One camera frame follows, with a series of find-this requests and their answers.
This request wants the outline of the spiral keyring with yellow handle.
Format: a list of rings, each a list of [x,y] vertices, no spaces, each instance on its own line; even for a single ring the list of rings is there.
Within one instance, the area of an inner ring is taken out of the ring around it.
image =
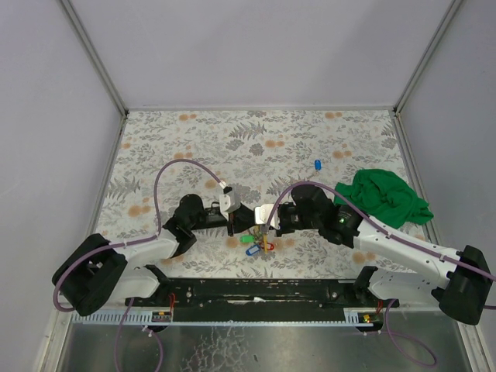
[[[260,231],[258,226],[249,229],[239,238],[241,244],[247,245],[245,254],[252,257],[257,253],[268,253],[274,250],[275,245],[268,241],[268,238]]]

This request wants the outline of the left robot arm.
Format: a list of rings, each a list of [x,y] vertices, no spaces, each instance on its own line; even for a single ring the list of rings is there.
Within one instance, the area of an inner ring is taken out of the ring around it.
[[[194,246],[196,230],[224,227],[229,236],[254,227],[256,213],[233,190],[206,208],[199,195],[185,195],[174,214],[152,237],[112,244],[95,233],[57,269],[52,277],[56,295],[81,316],[127,298],[149,298],[160,285],[153,272],[161,259],[179,257]]]

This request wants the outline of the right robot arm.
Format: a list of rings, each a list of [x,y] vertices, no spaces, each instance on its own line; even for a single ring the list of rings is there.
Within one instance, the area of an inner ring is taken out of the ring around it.
[[[479,323],[495,281],[481,250],[473,246],[456,250],[416,239],[366,214],[338,191],[333,194],[343,203],[336,205],[326,195],[329,189],[314,181],[289,186],[284,193],[291,195],[290,202],[278,198],[271,206],[257,211],[261,231],[273,228],[281,236],[314,229],[330,243],[387,258],[420,278],[401,283],[374,272],[368,289],[376,297],[389,299],[402,288],[408,298],[424,291],[450,318],[472,326]]]

